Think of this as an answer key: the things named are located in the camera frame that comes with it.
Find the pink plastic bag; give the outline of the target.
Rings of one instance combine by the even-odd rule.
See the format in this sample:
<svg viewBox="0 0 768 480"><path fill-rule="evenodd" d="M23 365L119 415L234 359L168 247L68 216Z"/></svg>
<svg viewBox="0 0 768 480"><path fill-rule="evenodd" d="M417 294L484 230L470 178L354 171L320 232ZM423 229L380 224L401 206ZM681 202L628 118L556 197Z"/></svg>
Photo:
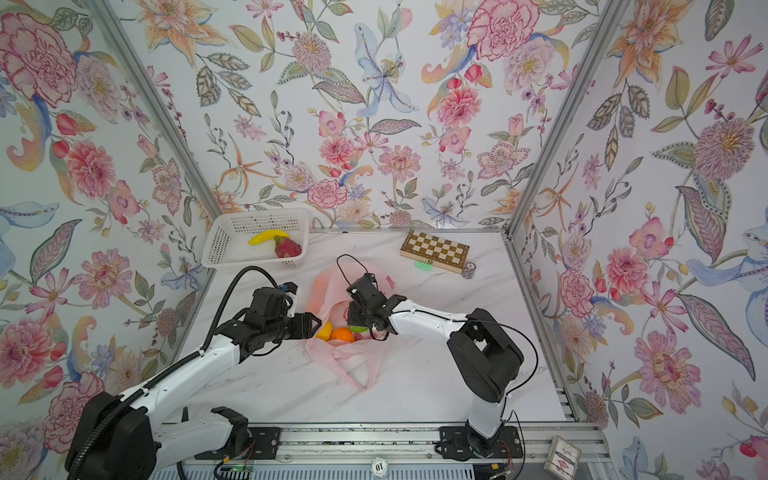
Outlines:
<svg viewBox="0 0 768 480"><path fill-rule="evenodd" d="M321 326L314 337L305 342L305 351L312 363L363 391L374 385L386 350L379 338L371 337L367 327L354 327L350 323L351 297L347 288L365 273L374 274L384 294L396 292L396 283L385 270L371 262L357 264L344 258L340 266L322 271L312 285L308 311L321 321ZM365 367L362 382L342 365L347 360L362 362Z"/></svg>

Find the red dragon fruit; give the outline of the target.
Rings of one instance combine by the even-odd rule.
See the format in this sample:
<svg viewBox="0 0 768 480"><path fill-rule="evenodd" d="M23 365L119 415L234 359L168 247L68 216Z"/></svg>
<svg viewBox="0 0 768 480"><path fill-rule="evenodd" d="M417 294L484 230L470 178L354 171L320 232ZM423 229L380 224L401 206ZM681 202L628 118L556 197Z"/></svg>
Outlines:
<svg viewBox="0 0 768 480"><path fill-rule="evenodd" d="M278 258L295 258L303 253L302 246L288 236L276 236L274 242L274 252Z"/></svg>

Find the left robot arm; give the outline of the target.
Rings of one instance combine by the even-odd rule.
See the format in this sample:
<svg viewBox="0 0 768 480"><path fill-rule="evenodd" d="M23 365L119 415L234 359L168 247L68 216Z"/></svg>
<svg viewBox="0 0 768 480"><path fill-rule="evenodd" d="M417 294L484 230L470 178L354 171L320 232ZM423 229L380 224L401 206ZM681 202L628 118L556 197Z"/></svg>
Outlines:
<svg viewBox="0 0 768 480"><path fill-rule="evenodd" d="M292 307L285 288L259 288L251 305L232 319L222 321L218 310L203 344L192 353L119 394L94 396L83 408L65 461L69 478L147 479L198 454L236 457L251 449L249 421L230 407L214 407L197 420L167 421L228 370L286 341L312 338L320 320Z"/></svg>

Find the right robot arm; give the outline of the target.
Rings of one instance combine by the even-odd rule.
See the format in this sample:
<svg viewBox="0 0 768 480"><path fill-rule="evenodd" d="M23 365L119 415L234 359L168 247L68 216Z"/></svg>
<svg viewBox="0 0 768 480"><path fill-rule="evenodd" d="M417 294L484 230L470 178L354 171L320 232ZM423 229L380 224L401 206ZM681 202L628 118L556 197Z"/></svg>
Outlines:
<svg viewBox="0 0 768 480"><path fill-rule="evenodd" d="M350 284L347 293L350 324L368 329L373 339L407 335L438 342L449 350L473 398L464 426L440 429L436 452L456 461L497 455L502 448L507 387L525 360L504 327L484 309L448 313L403 295L386 296L372 273Z"/></svg>

